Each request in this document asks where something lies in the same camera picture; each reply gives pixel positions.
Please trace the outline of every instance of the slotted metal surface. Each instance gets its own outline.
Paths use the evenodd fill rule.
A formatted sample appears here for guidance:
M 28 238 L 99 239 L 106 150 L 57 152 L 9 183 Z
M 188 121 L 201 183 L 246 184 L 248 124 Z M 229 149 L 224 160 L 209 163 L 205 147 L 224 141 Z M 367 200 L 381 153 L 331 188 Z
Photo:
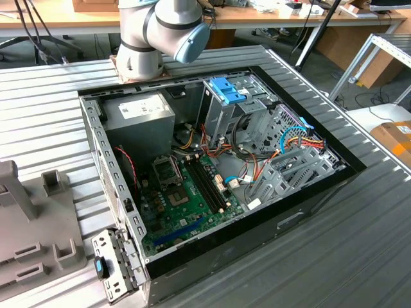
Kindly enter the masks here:
M 174 76 L 260 65 L 369 167 L 316 216 L 159 307 L 408 307 L 411 185 L 405 167 L 343 112 L 261 46 L 204 52 L 190 64 L 165 57 Z M 118 82 L 108 60 L 2 71 L 0 159 L 22 179 L 69 176 L 85 250 L 114 220 L 85 137 L 76 90 Z M 138 307 L 137 295 L 117 307 Z M 105 307 L 92 261 L 2 307 Z

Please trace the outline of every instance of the label sticker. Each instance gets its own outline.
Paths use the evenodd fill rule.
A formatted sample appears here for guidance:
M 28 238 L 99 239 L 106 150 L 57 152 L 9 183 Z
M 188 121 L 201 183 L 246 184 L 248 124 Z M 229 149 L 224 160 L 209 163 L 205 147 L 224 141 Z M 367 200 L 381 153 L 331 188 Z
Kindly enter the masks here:
M 397 126 L 399 130 L 401 130 L 402 133 L 411 133 L 411 128 L 408 126 Z
M 166 110 L 160 98 L 144 98 L 120 104 L 118 108 L 125 119 L 145 116 L 146 114 L 156 114 Z

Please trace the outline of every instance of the wooden desk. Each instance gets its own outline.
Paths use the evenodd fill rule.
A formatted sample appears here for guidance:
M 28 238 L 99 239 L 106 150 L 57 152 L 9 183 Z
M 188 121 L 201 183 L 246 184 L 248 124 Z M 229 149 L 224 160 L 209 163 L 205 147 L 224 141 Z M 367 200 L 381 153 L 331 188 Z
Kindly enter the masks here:
M 118 12 L 74 12 L 71 0 L 36 0 L 36 7 L 44 22 L 48 25 L 51 33 L 54 35 L 79 35 L 95 33 L 119 33 L 120 21 Z M 15 9 L 12 0 L 2 0 L 0 3 L 1 10 Z M 302 27 L 306 18 L 292 16 L 289 19 L 280 18 L 277 12 L 259 13 L 253 8 L 235 8 L 226 6 L 225 8 L 216 8 L 216 27 L 228 31 L 228 37 L 222 39 L 222 42 L 229 43 L 234 37 L 235 29 L 252 29 L 252 28 L 298 28 Z M 301 62 L 308 48 L 313 42 L 314 36 L 319 30 L 319 26 L 324 20 L 325 15 L 320 17 L 310 17 L 307 26 L 313 27 L 313 31 L 308 38 L 307 44 L 301 54 L 297 65 Z M 394 32 L 397 27 L 405 20 L 401 14 L 393 12 L 390 17 L 383 16 L 379 19 L 357 19 L 348 13 L 341 12 L 334 14 L 330 20 L 329 27 L 342 26 L 380 26 L 390 25 L 387 33 Z M 37 24 L 41 35 L 47 33 L 42 29 L 41 24 Z M 0 16 L 0 37 L 18 37 L 26 36 L 20 20 Z

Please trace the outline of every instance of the gray plastic tray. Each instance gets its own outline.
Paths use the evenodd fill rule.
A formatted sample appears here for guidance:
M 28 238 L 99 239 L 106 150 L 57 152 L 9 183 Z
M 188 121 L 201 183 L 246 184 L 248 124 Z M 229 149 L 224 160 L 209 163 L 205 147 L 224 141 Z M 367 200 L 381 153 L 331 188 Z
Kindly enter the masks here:
M 15 163 L 0 162 L 0 301 L 86 263 L 68 177 L 20 183 Z

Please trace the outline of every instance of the metal shelf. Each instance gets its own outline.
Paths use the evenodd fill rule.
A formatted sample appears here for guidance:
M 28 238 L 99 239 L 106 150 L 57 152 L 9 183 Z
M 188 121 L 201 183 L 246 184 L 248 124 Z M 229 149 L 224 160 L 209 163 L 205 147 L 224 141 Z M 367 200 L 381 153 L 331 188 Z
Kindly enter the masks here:
M 334 101 L 341 92 L 344 84 L 350 79 L 351 74 L 357 68 L 358 64 L 364 59 L 368 54 L 371 47 L 376 46 L 386 53 L 392 55 L 394 58 L 404 63 L 406 66 L 411 68 L 411 35 L 410 34 L 371 34 L 365 44 L 355 56 L 354 60 L 351 62 L 345 73 L 342 75 L 341 79 L 338 81 L 335 88 L 331 91 L 329 99 Z M 371 64 L 374 54 L 372 53 L 365 60 L 355 78 L 352 78 L 350 82 L 355 82 L 360 78 L 360 76 L 365 72 L 368 66 Z M 409 86 L 394 104 L 399 104 L 408 93 L 411 92 L 411 86 Z

